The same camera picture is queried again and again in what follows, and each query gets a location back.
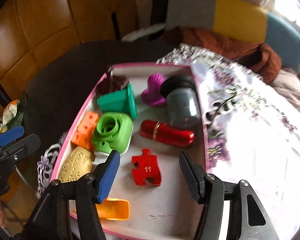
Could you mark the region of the orange plastic boat-shaped case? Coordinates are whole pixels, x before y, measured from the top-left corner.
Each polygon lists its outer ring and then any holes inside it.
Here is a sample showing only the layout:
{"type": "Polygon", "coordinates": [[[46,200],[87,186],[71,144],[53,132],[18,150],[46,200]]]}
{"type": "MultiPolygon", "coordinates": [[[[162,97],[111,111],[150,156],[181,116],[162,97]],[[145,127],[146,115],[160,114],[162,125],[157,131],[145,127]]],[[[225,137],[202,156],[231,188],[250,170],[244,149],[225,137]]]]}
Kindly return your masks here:
{"type": "Polygon", "coordinates": [[[130,203],[120,198],[106,198],[101,204],[96,204],[98,216],[105,220],[129,220],[130,203]]]}

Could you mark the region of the yellow carved oval object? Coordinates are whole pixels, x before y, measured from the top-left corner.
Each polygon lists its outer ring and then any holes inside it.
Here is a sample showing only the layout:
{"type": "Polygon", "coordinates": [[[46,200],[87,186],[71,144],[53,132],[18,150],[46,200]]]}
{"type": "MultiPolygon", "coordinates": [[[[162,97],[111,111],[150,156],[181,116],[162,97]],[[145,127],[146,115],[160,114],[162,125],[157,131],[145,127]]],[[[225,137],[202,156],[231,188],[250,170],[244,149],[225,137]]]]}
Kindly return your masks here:
{"type": "Polygon", "coordinates": [[[81,146],[77,146],[67,157],[59,172],[62,183],[79,180],[91,172],[95,155],[81,146]]]}

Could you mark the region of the red puzzle piece block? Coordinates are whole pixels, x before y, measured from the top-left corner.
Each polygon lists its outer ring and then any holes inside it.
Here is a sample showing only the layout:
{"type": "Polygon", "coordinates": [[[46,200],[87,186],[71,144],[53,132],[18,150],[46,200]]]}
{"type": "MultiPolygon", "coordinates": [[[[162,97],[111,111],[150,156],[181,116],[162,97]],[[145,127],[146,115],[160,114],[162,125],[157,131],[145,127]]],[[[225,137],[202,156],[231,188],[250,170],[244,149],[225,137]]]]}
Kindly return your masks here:
{"type": "Polygon", "coordinates": [[[132,156],[132,176],[137,186],[146,186],[148,180],[153,186],[161,185],[161,172],[158,158],[151,154],[151,150],[144,148],[141,155],[132,156]]]}

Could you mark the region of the red metallic cylinder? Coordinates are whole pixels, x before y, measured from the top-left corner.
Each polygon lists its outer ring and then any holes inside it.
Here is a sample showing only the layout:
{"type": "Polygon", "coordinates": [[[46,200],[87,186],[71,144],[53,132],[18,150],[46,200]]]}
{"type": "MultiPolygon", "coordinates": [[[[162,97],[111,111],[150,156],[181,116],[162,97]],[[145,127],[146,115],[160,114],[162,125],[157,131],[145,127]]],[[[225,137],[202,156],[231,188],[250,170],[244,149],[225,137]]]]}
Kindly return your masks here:
{"type": "Polygon", "coordinates": [[[139,135],[178,148],[191,147],[195,139],[193,131],[175,128],[153,120],[144,120],[140,124],[139,135]]]}

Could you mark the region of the orange cube block cluster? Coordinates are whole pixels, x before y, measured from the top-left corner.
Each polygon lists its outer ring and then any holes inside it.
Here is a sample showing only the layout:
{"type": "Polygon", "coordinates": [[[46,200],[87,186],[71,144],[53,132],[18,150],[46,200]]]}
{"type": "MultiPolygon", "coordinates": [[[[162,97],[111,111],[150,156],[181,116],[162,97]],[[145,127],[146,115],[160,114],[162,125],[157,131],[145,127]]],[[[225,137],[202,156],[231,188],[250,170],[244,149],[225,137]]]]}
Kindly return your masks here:
{"type": "Polygon", "coordinates": [[[81,146],[90,152],[93,152],[92,136],[95,130],[99,116],[95,112],[87,111],[74,132],[71,143],[76,146],[81,146]]]}

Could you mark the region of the white floral embroidered tablecloth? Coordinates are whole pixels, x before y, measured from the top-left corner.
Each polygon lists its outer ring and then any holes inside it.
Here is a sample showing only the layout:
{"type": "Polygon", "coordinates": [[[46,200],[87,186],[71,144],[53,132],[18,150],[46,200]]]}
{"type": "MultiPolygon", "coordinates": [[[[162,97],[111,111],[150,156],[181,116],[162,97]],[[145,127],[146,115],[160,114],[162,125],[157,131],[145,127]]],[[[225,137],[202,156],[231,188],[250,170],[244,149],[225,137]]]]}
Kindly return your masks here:
{"type": "MultiPolygon", "coordinates": [[[[72,134],[87,110],[96,111],[95,86],[110,66],[153,62],[173,50],[162,42],[90,42],[45,66],[27,92],[34,104],[29,129],[46,149],[63,132],[72,134]]],[[[247,180],[280,239],[300,229],[300,113],[257,75],[213,55],[191,57],[202,113],[238,95],[214,120],[216,135],[200,129],[191,155],[224,181],[247,180]]]]}

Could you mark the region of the green plug-in device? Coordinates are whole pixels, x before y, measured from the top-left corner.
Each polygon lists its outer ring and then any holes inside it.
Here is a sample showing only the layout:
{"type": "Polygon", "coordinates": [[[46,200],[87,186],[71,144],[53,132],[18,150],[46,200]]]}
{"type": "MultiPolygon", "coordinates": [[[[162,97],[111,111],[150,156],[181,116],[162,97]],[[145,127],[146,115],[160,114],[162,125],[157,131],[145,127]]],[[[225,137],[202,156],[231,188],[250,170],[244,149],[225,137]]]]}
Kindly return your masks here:
{"type": "Polygon", "coordinates": [[[112,150],[116,150],[119,154],[125,154],[130,146],[133,126],[133,120],[128,114],[103,113],[91,139],[95,154],[93,165],[97,166],[112,150]]]}

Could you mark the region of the dark brown pumpkin lid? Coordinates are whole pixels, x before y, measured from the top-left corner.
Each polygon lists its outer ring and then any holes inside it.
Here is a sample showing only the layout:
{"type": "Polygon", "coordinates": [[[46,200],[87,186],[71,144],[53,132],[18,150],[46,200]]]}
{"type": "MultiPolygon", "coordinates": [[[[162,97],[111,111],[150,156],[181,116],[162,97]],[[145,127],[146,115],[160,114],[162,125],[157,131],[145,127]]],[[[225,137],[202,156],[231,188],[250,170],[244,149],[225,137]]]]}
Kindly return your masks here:
{"type": "Polygon", "coordinates": [[[124,75],[113,75],[114,66],[106,71],[106,77],[96,86],[96,94],[104,95],[123,90],[129,84],[129,78],[124,75]]]}

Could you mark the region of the teal green flanged block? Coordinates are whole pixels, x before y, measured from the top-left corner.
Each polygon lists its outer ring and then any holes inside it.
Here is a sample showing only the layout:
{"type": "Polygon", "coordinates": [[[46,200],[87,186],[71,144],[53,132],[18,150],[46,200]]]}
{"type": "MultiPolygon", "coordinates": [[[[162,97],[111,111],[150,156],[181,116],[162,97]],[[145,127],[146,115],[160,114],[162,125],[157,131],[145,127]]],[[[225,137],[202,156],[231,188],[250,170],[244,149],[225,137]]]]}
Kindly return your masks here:
{"type": "Polygon", "coordinates": [[[131,84],[124,89],[100,96],[97,105],[103,113],[117,112],[128,114],[133,120],[137,119],[138,111],[131,84]]]}

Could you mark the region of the wooden wardrobe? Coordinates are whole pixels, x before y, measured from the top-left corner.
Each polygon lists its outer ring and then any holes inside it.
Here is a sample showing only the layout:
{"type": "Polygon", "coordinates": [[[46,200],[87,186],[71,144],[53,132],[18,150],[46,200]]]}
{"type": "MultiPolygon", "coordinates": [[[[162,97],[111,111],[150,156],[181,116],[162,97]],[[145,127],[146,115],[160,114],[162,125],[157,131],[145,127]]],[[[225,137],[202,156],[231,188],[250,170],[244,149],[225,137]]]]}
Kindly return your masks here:
{"type": "Polygon", "coordinates": [[[0,10],[0,83],[12,99],[72,47],[138,27],[136,0],[7,0],[0,10]]]}

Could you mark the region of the pink-rimmed white tray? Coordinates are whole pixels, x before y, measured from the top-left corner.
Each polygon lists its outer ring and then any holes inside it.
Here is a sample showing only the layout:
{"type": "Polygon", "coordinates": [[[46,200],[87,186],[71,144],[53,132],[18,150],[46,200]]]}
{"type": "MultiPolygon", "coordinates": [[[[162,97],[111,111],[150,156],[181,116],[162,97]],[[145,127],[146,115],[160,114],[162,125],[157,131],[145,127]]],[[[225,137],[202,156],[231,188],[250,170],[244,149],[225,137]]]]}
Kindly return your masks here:
{"type": "Polygon", "coordinates": [[[106,233],[126,239],[193,239],[202,207],[191,197],[179,167],[181,150],[171,145],[144,138],[139,133],[144,120],[169,123],[166,107],[152,108],[141,100],[147,88],[148,77],[160,73],[165,77],[193,76],[189,66],[157,64],[153,62],[123,63],[113,66],[113,75],[127,77],[132,85],[138,117],[134,121],[128,150],[121,155],[121,162],[109,193],[111,198],[129,201],[128,220],[102,220],[106,233]],[[161,184],[136,185],[132,170],[133,156],[140,156],[148,149],[157,157],[161,184]]]}

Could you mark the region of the dark grey cup with lid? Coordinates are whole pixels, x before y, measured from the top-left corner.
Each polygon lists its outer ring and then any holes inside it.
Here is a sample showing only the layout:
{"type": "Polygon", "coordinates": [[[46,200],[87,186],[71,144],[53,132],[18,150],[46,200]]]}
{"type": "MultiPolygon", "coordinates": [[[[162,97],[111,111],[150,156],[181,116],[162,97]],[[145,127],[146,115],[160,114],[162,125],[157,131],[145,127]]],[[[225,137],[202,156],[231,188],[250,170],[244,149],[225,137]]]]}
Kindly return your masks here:
{"type": "Polygon", "coordinates": [[[160,86],[166,99],[170,125],[180,129],[194,129],[201,122],[196,88],[192,77],[175,75],[160,86]]]}

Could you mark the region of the pale pink pillow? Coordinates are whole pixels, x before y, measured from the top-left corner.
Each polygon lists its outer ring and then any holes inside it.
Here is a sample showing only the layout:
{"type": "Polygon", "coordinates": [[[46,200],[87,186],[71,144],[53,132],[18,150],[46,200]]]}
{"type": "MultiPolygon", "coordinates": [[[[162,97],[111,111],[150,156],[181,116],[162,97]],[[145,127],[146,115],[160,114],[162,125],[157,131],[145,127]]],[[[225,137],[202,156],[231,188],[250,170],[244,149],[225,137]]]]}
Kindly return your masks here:
{"type": "Polygon", "coordinates": [[[300,112],[300,79],[294,70],[281,69],[270,85],[300,112]]]}

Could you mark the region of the purple plastic figure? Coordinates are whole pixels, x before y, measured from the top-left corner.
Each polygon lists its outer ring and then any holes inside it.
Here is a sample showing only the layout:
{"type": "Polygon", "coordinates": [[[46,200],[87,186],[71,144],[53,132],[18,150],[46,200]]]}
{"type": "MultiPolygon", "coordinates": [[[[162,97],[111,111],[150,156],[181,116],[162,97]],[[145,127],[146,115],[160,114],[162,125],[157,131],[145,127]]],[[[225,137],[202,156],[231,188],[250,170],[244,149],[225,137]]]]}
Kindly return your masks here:
{"type": "Polygon", "coordinates": [[[166,99],[160,94],[160,87],[166,78],[161,73],[154,73],[147,80],[147,88],[141,93],[141,100],[149,107],[166,105],[166,99]]]}

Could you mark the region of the rust orange quilted blanket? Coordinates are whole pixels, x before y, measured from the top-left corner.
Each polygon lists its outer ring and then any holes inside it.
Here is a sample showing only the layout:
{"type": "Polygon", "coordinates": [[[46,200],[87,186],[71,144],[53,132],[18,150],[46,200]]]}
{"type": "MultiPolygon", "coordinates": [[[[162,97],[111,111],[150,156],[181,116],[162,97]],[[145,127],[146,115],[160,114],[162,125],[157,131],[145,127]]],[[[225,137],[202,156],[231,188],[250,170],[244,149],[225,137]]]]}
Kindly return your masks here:
{"type": "Polygon", "coordinates": [[[261,75],[266,84],[274,81],[282,69],[281,57],[267,43],[242,41],[210,29],[191,27],[165,31],[162,39],[169,45],[185,43],[213,51],[261,75]]]}

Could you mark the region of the colour block headboard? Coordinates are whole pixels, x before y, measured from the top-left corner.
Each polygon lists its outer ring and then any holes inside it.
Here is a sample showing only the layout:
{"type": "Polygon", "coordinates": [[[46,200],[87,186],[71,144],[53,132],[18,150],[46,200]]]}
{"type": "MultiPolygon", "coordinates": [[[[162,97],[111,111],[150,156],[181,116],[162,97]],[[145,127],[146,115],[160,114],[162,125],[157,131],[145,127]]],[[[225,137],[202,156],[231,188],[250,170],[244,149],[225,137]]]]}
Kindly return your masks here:
{"type": "Polygon", "coordinates": [[[211,29],[246,42],[266,42],[285,67],[300,70],[300,33],[286,20],[241,0],[169,0],[166,29],[211,29]]]}

